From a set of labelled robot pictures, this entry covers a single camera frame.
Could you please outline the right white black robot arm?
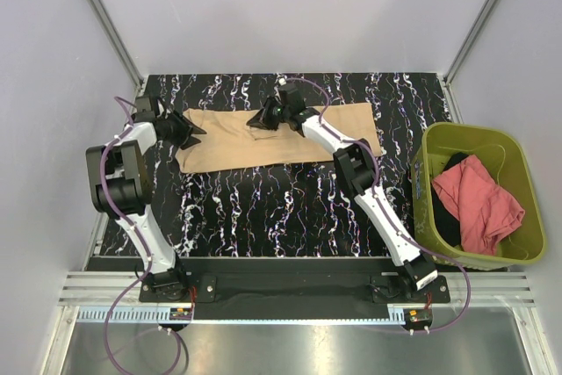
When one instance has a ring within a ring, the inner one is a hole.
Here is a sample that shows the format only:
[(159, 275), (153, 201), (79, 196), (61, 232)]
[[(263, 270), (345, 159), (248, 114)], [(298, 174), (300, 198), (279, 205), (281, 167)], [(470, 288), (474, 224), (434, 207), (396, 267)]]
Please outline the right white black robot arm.
[(380, 169), (366, 140), (357, 140), (330, 125), (324, 115), (306, 105), (296, 83), (298, 78), (281, 78), (276, 93), (265, 100), (247, 125), (276, 131), (286, 124), (301, 137), (314, 141), (332, 155), (336, 182), (345, 196), (367, 215), (385, 243), (399, 272), (399, 291), (409, 301), (427, 295), (437, 279), (437, 269), (425, 251), (406, 230), (397, 216), (380, 182)]

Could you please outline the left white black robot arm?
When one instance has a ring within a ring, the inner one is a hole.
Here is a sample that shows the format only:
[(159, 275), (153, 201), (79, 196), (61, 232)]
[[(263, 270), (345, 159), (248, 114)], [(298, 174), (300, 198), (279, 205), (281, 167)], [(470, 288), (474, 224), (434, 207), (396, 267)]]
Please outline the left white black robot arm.
[(90, 197), (95, 209), (114, 220), (127, 234), (143, 262), (141, 289), (157, 299), (179, 301), (190, 280), (177, 252), (165, 240), (151, 209), (153, 185), (144, 155), (158, 142), (185, 150), (200, 143), (205, 130), (170, 109), (156, 96), (143, 95), (129, 103), (133, 111), (112, 141), (85, 152)]

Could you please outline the beige t shirt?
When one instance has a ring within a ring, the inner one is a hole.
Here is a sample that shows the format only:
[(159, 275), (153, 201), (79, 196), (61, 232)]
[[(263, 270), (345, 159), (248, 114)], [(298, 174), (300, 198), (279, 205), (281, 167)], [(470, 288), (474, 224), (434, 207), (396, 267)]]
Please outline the beige t shirt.
[[(184, 116), (205, 130), (200, 143), (176, 152), (184, 174), (245, 169), (273, 164), (328, 162), (332, 155), (282, 124), (276, 131), (247, 126), (254, 111), (216, 112), (188, 109)], [(324, 118), (340, 132), (368, 141), (375, 156), (381, 156), (371, 105), (333, 105)]]

